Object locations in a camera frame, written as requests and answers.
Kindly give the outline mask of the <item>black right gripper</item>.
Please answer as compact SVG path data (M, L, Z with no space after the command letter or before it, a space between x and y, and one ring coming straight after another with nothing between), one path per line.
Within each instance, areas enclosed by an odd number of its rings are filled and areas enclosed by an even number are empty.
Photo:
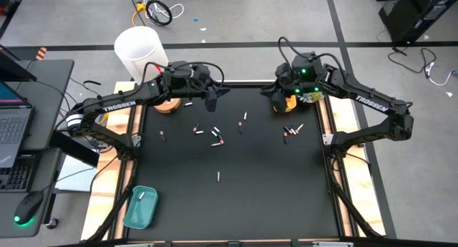
M287 63L283 63L276 68L276 81L261 88L261 94L271 97L275 93L283 96L299 95L303 92L301 77L297 71L293 70Z

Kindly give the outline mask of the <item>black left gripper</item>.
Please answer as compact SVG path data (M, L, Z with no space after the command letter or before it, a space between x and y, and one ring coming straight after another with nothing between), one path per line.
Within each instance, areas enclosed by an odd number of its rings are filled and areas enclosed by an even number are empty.
M161 93L168 97L214 97L229 93L229 87L217 87L204 64L170 62L162 68Z

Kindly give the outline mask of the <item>yellow plastic bin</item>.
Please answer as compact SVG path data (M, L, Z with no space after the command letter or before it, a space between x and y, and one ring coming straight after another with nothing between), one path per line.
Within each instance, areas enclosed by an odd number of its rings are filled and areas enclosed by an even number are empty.
M287 102L288 102L288 109L286 110L286 112L290 112L292 111L296 105L297 105L297 100L296 100L296 96L295 95L292 95L290 97L287 97Z

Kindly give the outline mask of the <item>potted succulent plant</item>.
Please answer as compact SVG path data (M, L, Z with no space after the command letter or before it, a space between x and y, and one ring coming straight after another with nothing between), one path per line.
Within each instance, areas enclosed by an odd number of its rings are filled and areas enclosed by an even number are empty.
M322 92L309 92L309 93L304 93L301 97L298 99L302 103L314 103L314 102L319 102L324 98L324 95Z

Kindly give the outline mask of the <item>white shade wooden base lamp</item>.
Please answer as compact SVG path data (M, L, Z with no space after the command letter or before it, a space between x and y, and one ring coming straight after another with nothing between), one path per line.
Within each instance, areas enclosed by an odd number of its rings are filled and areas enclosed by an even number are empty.
M169 64L169 59L153 28L126 29L116 38L114 51L138 85L148 83L150 89L159 89L160 83L155 79Z

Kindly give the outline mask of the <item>light wooden table board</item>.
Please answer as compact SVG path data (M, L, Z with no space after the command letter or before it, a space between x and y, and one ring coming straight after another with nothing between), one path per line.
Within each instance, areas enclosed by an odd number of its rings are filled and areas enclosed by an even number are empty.
M324 132L353 132L359 129L359 121L351 100L326 96L319 102ZM332 162L331 171L346 191L366 222L379 234L384 235L384 222L371 176L372 166L364 145L352 146L341 161Z
M114 111L108 114L106 128L119 135L136 134L140 131L141 118L141 106ZM123 162L115 155L113 149L99 155L98 176L92 185L82 240L88 239L101 226L131 177L133 162Z

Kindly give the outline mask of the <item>teal plastic bin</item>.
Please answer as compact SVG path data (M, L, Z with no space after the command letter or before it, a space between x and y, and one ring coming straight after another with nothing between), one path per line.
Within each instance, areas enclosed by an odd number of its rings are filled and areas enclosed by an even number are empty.
M141 193L145 192L142 200L139 200ZM137 185L132 190L132 198L128 206L123 225L127 228L142 230L148 227L155 214L158 201L158 194L154 188Z

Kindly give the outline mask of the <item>black computer tower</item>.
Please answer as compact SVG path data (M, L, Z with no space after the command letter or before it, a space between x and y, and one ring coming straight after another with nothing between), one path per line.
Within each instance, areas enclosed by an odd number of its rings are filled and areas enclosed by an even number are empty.
M418 40L458 0L386 0L379 16L394 43Z

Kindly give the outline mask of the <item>black side desk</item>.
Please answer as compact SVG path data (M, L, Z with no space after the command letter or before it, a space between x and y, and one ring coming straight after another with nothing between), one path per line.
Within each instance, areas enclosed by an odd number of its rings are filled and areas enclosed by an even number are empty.
M34 113L21 143L19 152L26 155L26 165L33 175L24 189L4 190L1 184L6 179L0 175L0 238L34 237L41 225L49 220L49 201L57 180L63 151L53 137L54 126L64 98L74 61L48 60L28 64L19 63L37 77L35 82L10 82L9 86L18 89L19 94L34 107ZM33 191L42 192L43 198L35 214L23 225L14 221L17 206Z

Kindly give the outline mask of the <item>grey laptop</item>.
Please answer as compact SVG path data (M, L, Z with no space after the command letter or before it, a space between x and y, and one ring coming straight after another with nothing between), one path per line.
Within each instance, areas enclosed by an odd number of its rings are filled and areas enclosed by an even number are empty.
M0 81L0 168L11 168L28 131L34 107Z

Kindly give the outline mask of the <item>black monitor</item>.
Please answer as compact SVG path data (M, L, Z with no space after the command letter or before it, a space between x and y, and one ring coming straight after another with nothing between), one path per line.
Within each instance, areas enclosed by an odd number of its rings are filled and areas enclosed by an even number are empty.
M16 61L18 58L0 44L0 81L34 82L37 78Z

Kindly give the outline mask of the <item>black keyboard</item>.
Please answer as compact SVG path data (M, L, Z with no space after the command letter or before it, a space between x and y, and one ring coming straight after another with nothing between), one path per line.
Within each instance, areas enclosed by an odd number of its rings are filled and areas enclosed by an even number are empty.
M0 193L28 192L34 176L34 163L18 161L11 168L0 168Z

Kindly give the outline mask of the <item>black computer mouse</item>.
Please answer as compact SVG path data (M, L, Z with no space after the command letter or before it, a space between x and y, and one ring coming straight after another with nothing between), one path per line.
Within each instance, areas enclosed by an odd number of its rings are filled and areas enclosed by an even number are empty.
M25 226L31 222L37 210L42 204L44 195L41 191L32 191L28 193L16 207L14 213L14 222L18 226Z

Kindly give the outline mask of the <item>black diagonal frame strut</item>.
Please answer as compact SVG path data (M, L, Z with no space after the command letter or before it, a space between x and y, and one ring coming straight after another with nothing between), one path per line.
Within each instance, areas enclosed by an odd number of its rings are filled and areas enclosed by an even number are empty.
M366 237L368 238L383 238L383 236L377 233L369 223L364 219L364 217L360 214L357 210L356 206L352 203L351 199L347 196L344 192L340 184L338 183L336 176L334 174L334 164L333 161L336 160L335 158L329 158L331 161L331 172L330 172L330 179L331 179L331 188L332 191L337 194L337 196L342 200L343 204L346 206L347 211L353 217L356 224L362 229Z
M120 212L121 207L124 205L124 203L126 202L126 200L130 197L132 193L133 185L135 182L136 169L137 169L137 161L133 160L131 175L128 180L127 186L122 191L122 194L119 197L119 199L114 202L112 209L108 213L107 217L104 219L103 223L99 226L99 228L95 231L95 233L86 240L86 242L101 241L103 239L105 233L109 230L109 228L113 224L113 221L117 217L117 214Z

